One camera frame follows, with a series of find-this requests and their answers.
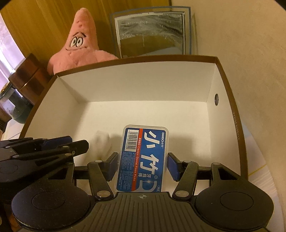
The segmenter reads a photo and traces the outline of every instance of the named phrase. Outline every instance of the plush toy eye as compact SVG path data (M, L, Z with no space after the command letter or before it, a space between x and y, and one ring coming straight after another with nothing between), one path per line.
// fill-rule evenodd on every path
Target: plush toy eye
M71 45L70 47L73 47L76 44L77 38L73 37L73 39L71 40Z
M79 37L79 38L78 38L78 41L76 42L76 46L77 46L77 47L81 46L83 42L84 42L83 38L82 38L82 37Z

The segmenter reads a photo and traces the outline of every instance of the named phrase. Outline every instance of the pink starfish plush toy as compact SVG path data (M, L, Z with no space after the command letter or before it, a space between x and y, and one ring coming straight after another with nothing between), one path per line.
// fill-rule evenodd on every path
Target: pink starfish plush toy
M94 20L86 8L76 12L64 47L48 63L48 73L55 73L97 62L118 59L99 50Z

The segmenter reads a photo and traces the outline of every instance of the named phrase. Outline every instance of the red stripe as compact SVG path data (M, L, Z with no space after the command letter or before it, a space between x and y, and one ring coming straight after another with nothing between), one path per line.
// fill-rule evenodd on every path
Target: red stripe
M134 162L133 181L132 181L131 191L136 190L136 180L137 180L137 174L138 174L142 134L143 134L143 129L139 129L139 136L138 136L136 153L135 153L135 162Z

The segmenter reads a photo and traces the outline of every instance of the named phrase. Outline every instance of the ribbed black surface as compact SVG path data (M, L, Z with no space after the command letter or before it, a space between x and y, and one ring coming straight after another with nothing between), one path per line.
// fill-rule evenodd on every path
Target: ribbed black surface
M207 225L195 214L189 203L175 201L167 192L143 194L120 192L113 200L96 203L84 220L62 231L219 232L221 230Z

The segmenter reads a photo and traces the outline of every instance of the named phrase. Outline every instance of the metal pin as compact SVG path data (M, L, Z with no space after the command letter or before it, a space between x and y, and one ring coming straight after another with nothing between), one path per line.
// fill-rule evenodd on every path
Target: metal pin
M97 194L100 198L101 197L109 197L111 195L110 191L106 191L106 190L101 190L98 191Z
M175 192L175 195L177 197L187 197L189 195L189 193L187 191L184 190L179 190Z

